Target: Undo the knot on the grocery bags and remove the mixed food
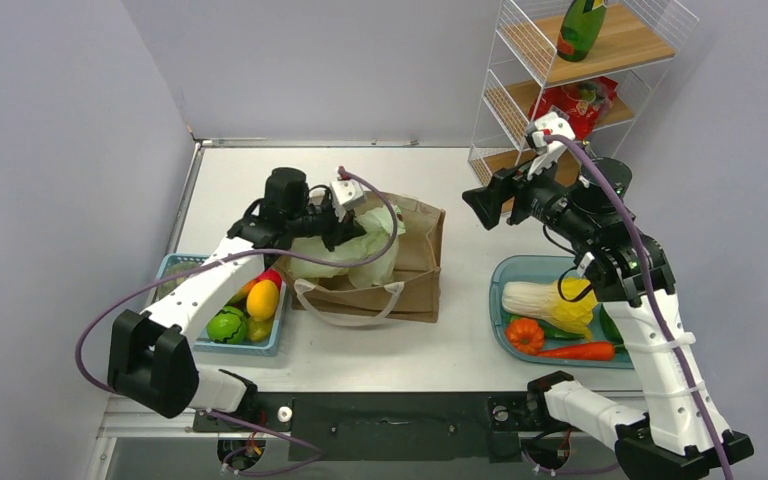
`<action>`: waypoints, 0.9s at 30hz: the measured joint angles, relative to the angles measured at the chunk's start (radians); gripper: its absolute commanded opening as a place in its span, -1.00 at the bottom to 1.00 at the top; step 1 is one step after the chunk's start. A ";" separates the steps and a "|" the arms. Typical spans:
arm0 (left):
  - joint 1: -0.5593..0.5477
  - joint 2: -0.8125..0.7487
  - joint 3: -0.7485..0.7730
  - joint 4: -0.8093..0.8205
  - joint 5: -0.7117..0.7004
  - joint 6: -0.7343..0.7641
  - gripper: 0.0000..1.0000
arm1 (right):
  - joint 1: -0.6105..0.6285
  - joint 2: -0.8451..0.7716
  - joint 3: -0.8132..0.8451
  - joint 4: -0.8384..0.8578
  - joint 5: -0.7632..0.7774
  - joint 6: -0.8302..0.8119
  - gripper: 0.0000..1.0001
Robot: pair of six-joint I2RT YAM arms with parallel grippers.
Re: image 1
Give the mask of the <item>green plastic grocery bag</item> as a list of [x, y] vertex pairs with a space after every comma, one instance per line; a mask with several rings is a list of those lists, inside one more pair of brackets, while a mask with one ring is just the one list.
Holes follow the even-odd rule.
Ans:
[[[384, 206], [372, 208], [358, 215], [356, 220], [365, 230], [365, 234], [336, 246], [333, 252], [326, 249], [321, 238], [298, 238], [294, 241], [291, 252], [345, 264], [363, 260], [381, 251], [393, 231], [392, 218], [387, 208]], [[399, 239], [396, 238], [384, 255], [368, 264], [338, 268], [290, 258], [286, 271], [295, 278], [305, 279], [313, 283], [317, 283], [321, 279], [345, 275], [355, 289], [383, 286], [394, 280], [394, 268], [398, 253]]]

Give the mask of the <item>brown jute tote bag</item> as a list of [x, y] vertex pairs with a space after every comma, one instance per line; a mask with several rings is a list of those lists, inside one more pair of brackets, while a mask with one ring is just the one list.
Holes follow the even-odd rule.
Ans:
[[276, 262], [294, 309], [346, 328], [438, 320], [446, 213], [409, 196], [388, 193], [386, 198], [399, 216], [399, 228], [381, 258], [348, 269], [292, 257]]

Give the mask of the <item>red snack bag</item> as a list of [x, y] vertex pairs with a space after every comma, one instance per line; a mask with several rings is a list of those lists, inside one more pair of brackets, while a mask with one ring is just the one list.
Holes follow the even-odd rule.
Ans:
[[618, 82], [600, 76], [551, 87], [532, 103], [528, 115], [539, 118], [549, 112], [556, 112], [569, 122], [576, 138], [583, 140], [613, 108], [618, 85]]

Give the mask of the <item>orange mini pumpkin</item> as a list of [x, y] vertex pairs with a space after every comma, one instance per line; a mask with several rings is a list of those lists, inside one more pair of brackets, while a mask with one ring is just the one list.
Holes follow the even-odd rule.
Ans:
[[545, 333], [538, 321], [519, 317], [510, 321], [505, 335], [508, 342], [519, 352], [537, 356], [545, 345]]

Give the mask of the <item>green glass bottle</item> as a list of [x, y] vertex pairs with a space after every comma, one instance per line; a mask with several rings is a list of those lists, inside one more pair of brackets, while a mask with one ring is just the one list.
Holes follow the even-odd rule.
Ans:
[[603, 0], [575, 0], [562, 20], [557, 55], [569, 62], [584, 60], [592, 50], [607, 14]]

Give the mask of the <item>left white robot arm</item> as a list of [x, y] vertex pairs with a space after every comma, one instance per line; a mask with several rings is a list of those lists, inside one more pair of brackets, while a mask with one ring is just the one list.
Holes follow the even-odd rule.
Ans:
[[304, 172], [278, 167], [263, 195], [234, 222], [214, 253], [183, 274], [183, 283], [142, 312], [126, 309], [112, 324], [107, 384], [166, 418], [185, 409], [215, 410], [232, 429], [258, 416], [256, 385], [237, 374], [201, 367], [192, 346], [222, 307], [297, 238], [333, 248], [361, 234], [354, 209], [365, 201], [360, 179], [340, 169], [318, 204]]

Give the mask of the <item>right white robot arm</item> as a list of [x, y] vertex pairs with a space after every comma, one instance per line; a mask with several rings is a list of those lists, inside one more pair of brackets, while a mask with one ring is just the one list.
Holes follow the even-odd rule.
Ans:
[[623, 197], [632, 174], [622, 162], [587, 159], [572, 185], [527, 166], [498, 171], [463, 194], [486, 229], [527, 219], [567, 240], [596, 300], [617, 327], [646, 401], [634, 409], [558, 371], [532, 380], [525, 402], [537, 428], [568, 425], [610, 448], [631, 479], [701, 479], [753, 455], [750, 437], [732, 429], [711, 399], [682, 323], [675, 278], [660, 244], [643, 234]]

